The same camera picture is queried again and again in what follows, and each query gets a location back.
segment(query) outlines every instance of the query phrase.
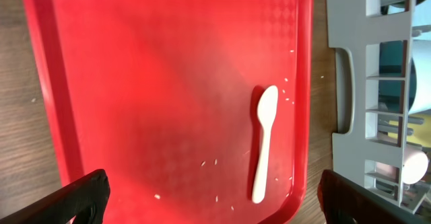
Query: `white plastic spoon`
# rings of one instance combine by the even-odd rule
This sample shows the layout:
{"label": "white plastic spoon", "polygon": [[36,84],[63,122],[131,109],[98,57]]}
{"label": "white plastic spoon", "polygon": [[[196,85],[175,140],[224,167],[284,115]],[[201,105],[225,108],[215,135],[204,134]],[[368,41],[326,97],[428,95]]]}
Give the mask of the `white plastic spoon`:
{"label": "white plastic spoon", "polygon": [[259,162],[257,163],[255,183],[253,185],[253,194],[251,200],[255,204],[259,204],[265,197],[265,189],[267,185],[268,174],[268,159],[269,159],[269,144],[271,142],[271,130],[277,114],[278,88],[275,85],[267,88],[259,104],[257,105],[257,118],[263,128],[263,140],[261,144],[261,152]]}

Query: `wooden surface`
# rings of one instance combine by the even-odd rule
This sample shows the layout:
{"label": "wooden surface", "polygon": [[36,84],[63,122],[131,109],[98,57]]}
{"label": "wooden surface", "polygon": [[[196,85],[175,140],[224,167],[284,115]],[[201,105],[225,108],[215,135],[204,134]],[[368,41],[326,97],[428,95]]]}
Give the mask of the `wooden surface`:
{"label": "wooden surface", "polygon": [[[324,223],[317,184],[332,167],[335,56],[325,0],[314,0],[308,186],[293,223]],[[60,188],[22,0],[0,0],[0,218]]]}

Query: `red tray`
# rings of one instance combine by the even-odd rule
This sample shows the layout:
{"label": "red tray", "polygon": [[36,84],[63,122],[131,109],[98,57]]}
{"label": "red tray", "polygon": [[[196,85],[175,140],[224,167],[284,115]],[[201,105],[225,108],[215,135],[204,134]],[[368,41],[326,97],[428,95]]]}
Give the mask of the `red tray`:
{"label": "red tray", "polygon": [[[24,3],[62,184],[105,169],[105,223],[295,215],[306,190],[312,0]],[[280,90],[277,118],[266,196],[253,204],[256,104],[269,85]]]}

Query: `tray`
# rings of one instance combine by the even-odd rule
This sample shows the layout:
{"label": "tray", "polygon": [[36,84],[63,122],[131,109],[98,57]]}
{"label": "tray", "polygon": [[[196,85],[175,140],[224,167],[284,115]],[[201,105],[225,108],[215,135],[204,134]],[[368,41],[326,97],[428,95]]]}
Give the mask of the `tray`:
{"label": "tray", "polygon": [[[105,169],[105,223],[295,215],[306,190],[312,0],[24,5],[62,184]],[[255,112],[269,85],[278,111],[266,196],[253,204]]]}

